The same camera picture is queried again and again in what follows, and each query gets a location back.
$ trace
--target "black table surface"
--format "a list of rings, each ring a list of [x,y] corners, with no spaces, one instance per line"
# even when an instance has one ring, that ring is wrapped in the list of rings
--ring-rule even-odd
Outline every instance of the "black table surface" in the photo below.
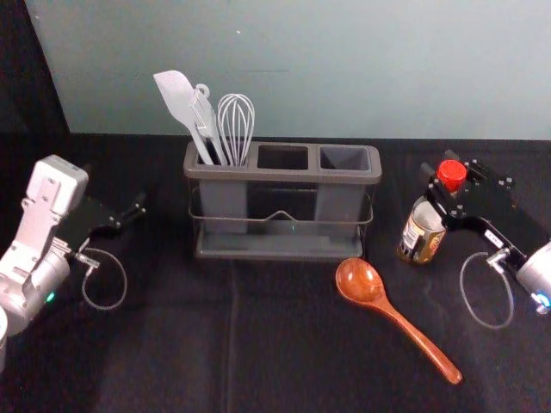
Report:
[[[153,192],[144,219],[96,243],[127,270],[124,305],[90,309],[80,294],[83,273],[73,271],[43,314],[9,340],[0,411],[551,411],[551,319],[535,314],[515,282],[515,317],[505,330],[480,327],[461,299],[461,265],[488,250],[486,243],[449,234],[422,267],[395,255],[423,190],[418,167],[437,163],[449,147],[515,177],[518,203],[551,229],[549,142],[355,141],[378,147],[383,166],[369,260],[394,306],[460,368],[457,386],[395,325],[340,298],[336,263],[195,259],[183,179],[187,142],[2,137],[2,250],[15,235],[32,166],[49,153],[90,163],[88,194],[117,210],[144,186]],[[477,265],[467,293],[496,322],[506,317],[505,289]]]

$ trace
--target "red jar lid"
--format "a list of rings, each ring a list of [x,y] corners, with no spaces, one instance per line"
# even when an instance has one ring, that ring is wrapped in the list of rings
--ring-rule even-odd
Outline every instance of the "red jar lid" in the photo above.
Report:
[[[454,193],[467,179],[467,168],[454,159],[446,159],[440,166],[436,176],[450,193]]]

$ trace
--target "whisk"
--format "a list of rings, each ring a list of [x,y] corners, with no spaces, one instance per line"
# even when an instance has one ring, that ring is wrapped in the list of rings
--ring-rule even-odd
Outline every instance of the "whisk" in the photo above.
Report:
[[[223,96],[218,102],[218,128],[230,165],[244,165],[255,128],[251,99],[237,93]]]

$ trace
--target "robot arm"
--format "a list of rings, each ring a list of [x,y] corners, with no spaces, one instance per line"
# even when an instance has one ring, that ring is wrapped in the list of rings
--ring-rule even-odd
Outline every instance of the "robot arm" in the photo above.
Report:
[[[460,160],[452,151],[446,158]],[[476,159],[463,162],[467,180],[452,196],[426,163],[421,177],[425,196],[448,231],[466,229],[482,236],[496,250],[486,261],[497,272],[509,269],[537,303],[541,314],[551,309],[551,238],[512,198],[514,181]]]
[[[122,214],[84,197],[88,174],[51,155],[36,163],[22,201],[15,239],[0,260],[0,372],[6,339],[25,330],[67,278],[72,260],[99,267],[81,253],[92,235],[113,236],[145,213],[141,194]]]
[[[86,172],[55,155],[34,166],[21,223],[0,260],[0,371],[6,336],[23,331],[69,274],[70,250],[54,235],[87,184]]]

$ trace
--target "utensil holder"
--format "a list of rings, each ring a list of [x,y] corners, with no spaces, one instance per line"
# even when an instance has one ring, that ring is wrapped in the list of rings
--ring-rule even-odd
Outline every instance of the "utensil holder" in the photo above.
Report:
[[[200,257],[339,260],[363,254],[381,180],[373,146],[253,141],[246,165],[183,163]]]

